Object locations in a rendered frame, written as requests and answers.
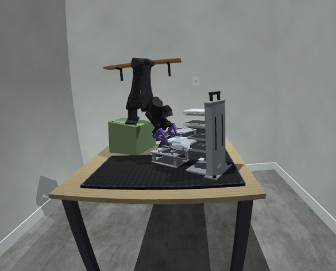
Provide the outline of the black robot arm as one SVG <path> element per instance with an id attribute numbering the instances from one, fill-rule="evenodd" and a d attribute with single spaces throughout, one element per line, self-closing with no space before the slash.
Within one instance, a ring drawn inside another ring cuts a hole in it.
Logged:
<path id="1" fill-rule="evenodd" d="M 137 109 L 146 112 L 146 117 L 152 121 L 155 126 L 159 123 L 167 122 L 166 117 L 173 115 L 172 109 L 168 105 L 163 106 L 163 102 L 158 96 L 153 97 L 150 72 L 154 65 L 154 61 L 150 59 L 132 58 L 133 80 L 126 104 L 126 109 L 128 110 L 126 125 L 137 124 L 139 120 L 139 117 L 137 117 Z"/>

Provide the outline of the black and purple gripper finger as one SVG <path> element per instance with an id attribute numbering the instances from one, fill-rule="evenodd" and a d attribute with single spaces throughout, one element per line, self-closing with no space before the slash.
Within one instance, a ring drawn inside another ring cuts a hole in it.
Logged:
<path id="1" fill-rule="evenodd" d="M 163 138 L 164 138 L 165 140 L 163 140 L 163 139 L 161 139 L 161 138 L 159 137 L 160 134 L 163 136 Z M 165 143 L 165 144 L 168 143 L 168 140 L 167 140 L 167 138 L 166 138 L 166 136 L 165 136 L 164 131 L 163 131 L 162 128 L 158 129 L 158 131 L 154 134 L 153 138 L 155 138 L 155 139 L 157 139 L 157 140 L 159 140 L 159 141 L 161 141 L 161 142 L 163 142 L 163 143 Z"/>
<path id="2" fill-rule="evenodd" d="M 177 135 L 176 125 L 175 125 L 175 124 L 173 124 L 173 125 L 168 129 L 167 133 L 168 133 L 170 136 L 175 137 L 175 136 L 171 133 L 172 129 L 174 130 L 175 135 L 178 136 L 178 135 Z"/>

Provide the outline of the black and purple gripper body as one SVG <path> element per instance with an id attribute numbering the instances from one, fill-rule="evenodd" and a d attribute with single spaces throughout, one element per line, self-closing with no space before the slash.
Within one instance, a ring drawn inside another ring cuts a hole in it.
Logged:
<path id="1" fill-rule="evenodd" d="M 158 131 L 158 129 L 162 128 L 163 130 L 166 130 L 167 128 L 169 129 L 174 123 L 171 123 L 171 121 L 167 121 L 167 122 L 163 122 L 163 123 L 159 123 L 157 126 L 155 126 L 155 124 L 150 121 L 152 123 L 152 125 L 155 127 L 152 131 L 153 135 Z"/>

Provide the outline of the white multiwell plate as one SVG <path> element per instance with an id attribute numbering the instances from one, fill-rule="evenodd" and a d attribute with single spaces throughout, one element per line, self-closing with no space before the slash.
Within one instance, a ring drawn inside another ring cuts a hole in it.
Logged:
<path id="1" fill-rule="evenodd" d="M 182 145 L 182 146 L 190 146 L 197 142 L 197 140 L 190 140 L 186 137 L 172 137 L 170 139 L 167 139 L 169 144 L 175 144 L 175 145 Z"/>

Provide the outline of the black perforated breadboard table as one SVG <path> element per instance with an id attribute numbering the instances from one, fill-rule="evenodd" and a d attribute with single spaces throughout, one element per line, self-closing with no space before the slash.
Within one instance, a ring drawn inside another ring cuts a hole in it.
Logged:
<path id="1" fill-rule="evenodd" d="M 206 153 L 188 151 L 190 160 L 174 168 L 153 163 L 152 154 L 110 156 L 80 188 L 171 190 L 245 186 L 245 181 L 226 149 L 225 162 L 230 161 L 232 166 L 218 180 L 186 171 L 200 158 L 206 160 Z"/>

